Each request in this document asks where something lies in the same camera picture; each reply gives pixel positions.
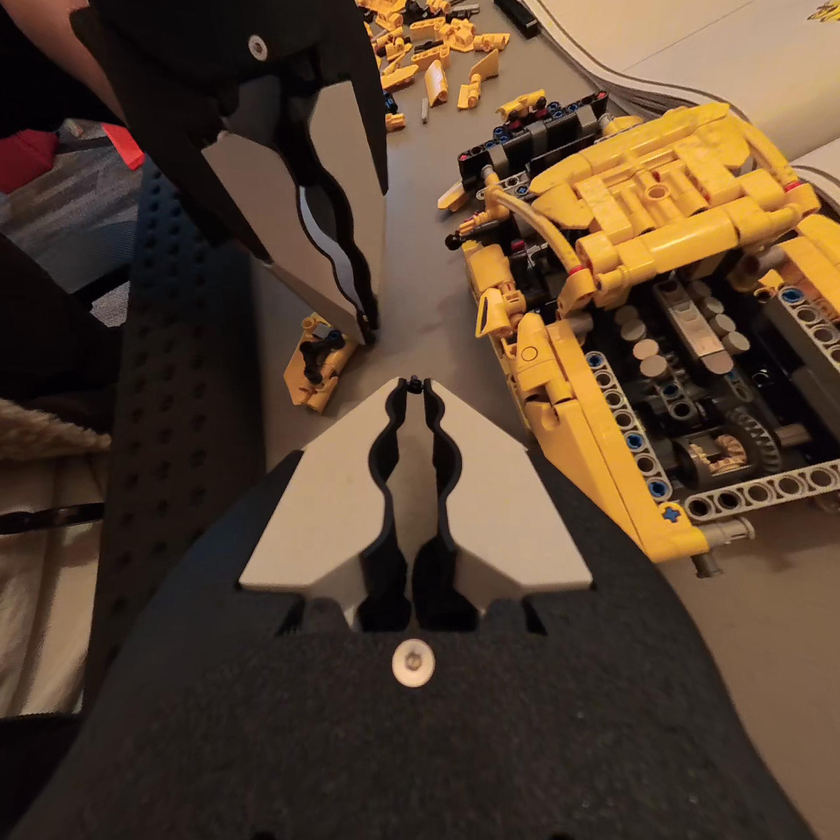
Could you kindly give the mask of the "yellow brick car model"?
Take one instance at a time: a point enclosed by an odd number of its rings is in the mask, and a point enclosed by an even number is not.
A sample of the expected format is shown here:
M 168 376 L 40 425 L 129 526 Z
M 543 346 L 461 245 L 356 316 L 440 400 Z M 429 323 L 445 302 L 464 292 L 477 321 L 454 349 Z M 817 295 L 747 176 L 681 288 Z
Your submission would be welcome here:
M 750 513 L 838 499 L 838 223 L 727 103 L 609 105 L 506 103 L 437 209 L 547 460 L 711 577 Z

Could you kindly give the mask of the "black perforated chair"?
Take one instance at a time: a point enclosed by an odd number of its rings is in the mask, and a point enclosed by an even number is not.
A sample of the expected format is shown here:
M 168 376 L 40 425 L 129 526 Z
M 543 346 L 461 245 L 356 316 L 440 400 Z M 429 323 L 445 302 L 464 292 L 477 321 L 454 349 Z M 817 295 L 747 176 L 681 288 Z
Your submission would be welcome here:
M 264 474 L 251 258 L 214 247 L 147 158 L 80 709 L 203 533 Z

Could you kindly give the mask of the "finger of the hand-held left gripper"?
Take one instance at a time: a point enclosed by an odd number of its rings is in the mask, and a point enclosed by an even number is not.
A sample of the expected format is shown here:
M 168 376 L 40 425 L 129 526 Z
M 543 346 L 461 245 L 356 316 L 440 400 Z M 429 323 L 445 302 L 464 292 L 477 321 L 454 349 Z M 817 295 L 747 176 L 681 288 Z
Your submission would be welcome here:
M 350 260 L 353 290 L 369 329 L 381 326 L 379 290 L 385 266 L 385 194 L 350 80 L 320 90 L 309 120 L 331 197 L 339 246 Z
M 222 131 L 203 157 L 267 252 L 260 261 L 334 328 L 366 343 L 356 305 L 302 221 L 298 187 L 271 148 Z

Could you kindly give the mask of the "person's left forearm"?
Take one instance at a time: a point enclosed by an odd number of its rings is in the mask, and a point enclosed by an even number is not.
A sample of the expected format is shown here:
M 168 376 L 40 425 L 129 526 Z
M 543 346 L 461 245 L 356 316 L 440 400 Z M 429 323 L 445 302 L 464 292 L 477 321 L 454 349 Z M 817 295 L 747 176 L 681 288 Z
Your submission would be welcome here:
M 89 88 L 124 123 L 119 100 L 103 68 L 75 35 L 70 15 L 88 1 L 2 1 L 16 27 L 60 69 Z

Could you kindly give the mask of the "grey desk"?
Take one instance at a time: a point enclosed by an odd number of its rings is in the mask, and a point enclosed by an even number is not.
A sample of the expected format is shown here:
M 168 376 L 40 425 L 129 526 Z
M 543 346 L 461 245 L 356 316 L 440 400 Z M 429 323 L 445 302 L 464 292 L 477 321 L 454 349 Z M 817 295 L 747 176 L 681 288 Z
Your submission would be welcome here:
M 374 347 L 353 355 L 323 415 L 292 405 L 283 380 L 312 308 L 253 264 L 267 469 L 396 376 L 431 377 L 528 442 L 490 343 L 474 336 L 464 262 L 445 247 L 457 217 L 439 216 L 437 201 L 457 178 L 457 153 L 491 133 L 495 108 L 536 88 L 567 102 L 592 86 L 544 36 L 512 30 L 500 77 L 476 110 L 444 105 L 423 124 L 423 81 L 395 96 L 406 128 L 387 140 L 382 330 Z M 838 838 L 838 513 L 809 499 L 750 521 L 756 538 L 716 550 L 722 573 L 713 579 L 698 579 L 690 560 L 658 569 L 693 616 L 778 782 L 816 835 Z

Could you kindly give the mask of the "pile of yellow brick pieces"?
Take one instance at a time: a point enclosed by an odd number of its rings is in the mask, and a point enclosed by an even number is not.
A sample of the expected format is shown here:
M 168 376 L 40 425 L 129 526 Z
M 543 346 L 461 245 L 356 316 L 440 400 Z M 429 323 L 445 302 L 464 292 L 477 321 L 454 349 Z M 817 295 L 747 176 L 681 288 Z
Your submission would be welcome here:
M 398 91 L 423 84 L 421 120 L 451 102 L 459 112 L 476 109 L 482 89 L 499 77 L 508 31 L 482 31 L 474 18 L 479 2 L 357 1 L 380 72 L 385 131 L 406 127 Z

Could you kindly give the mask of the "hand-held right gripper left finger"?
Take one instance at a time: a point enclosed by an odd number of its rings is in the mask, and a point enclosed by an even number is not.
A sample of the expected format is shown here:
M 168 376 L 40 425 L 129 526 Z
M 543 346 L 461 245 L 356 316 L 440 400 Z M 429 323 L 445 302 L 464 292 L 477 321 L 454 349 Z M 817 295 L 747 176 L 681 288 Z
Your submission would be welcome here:
M 391 379 L 304 447 L 239 576 L 243 589 L 330 599 L 356 614 L 400 578 L 387 480 L 406 398 L 406 379 Z

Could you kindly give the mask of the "open instruction booklet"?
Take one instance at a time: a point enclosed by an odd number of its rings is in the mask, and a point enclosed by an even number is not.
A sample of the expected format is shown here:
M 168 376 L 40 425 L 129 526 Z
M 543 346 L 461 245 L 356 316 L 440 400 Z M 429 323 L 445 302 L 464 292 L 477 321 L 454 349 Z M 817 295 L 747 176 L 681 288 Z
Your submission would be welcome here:
M 838 217 L 838 2 L 526 2 L 556 49 L 628 112 L 725 102 Z

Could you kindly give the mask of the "red fabric item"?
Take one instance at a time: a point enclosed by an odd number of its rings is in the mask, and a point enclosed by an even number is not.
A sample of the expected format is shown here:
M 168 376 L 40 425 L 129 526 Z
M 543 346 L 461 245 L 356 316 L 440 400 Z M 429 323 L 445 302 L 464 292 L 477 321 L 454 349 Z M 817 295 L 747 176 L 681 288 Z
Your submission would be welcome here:
M 7 196 L 50 172 L 59 154 L 113 148 L 130 170 L 145 153 L 123 126 L 69 119 L 55 131 L 27 129 L 1 140 L 1 194 Z

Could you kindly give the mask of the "black flat bar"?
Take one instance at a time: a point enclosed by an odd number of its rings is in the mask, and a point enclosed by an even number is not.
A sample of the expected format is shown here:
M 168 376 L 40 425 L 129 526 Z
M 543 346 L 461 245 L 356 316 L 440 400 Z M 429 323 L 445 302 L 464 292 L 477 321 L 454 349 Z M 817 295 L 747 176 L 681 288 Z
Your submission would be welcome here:
M 493 4 L 525 39 L 533 39 L 541 34 L 540 22 L 525 2 L 496 0 Z

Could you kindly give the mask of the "yellow brick subassembly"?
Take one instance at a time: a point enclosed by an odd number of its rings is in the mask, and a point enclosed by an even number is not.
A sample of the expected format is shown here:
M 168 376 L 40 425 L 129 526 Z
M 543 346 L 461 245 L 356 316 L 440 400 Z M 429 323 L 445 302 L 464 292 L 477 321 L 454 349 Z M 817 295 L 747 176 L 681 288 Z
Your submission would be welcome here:
M 301 321 L 301 328 L 283 379 L 293 405 L 322 415 L 344 367 L 360 344 L 316 312 Z

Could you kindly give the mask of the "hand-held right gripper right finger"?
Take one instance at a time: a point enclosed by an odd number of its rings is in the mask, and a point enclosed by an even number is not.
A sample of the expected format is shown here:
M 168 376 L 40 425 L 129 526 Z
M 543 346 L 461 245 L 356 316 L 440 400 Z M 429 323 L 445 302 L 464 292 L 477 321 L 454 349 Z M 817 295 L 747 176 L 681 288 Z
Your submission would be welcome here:
M 423 383 L 437 522 L 453 586 L 477 610 L 588 589 L 593 575 L 526 447 L 440 383 Z

